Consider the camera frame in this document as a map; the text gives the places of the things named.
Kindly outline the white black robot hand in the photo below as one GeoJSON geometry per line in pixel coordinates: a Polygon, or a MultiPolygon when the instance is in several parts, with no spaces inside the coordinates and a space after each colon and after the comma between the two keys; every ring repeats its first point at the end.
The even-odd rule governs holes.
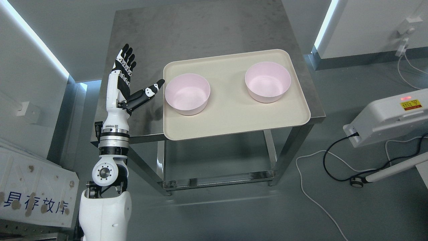
{"type": "Polygon", "coordinates": [[[133,49],[126,43],[119,51],[108,76],[106,94],[107,119],[103,129],[129,130],[128,119],[140,106],[154,98],[156,93],[165,84],[164,79],[143,88],[133,94],[130,93],[130,80],[136,66],[133,49]]]}

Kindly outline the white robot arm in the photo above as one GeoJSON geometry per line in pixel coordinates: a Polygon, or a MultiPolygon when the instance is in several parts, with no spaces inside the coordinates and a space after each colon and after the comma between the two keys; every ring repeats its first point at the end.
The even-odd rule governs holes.
{"type": "Polygon", "coordinates": [[[127,191],[129,127],[96,122],[99,160],[81,194],[75,241],[125,241],[132,202],[127,191]]]}

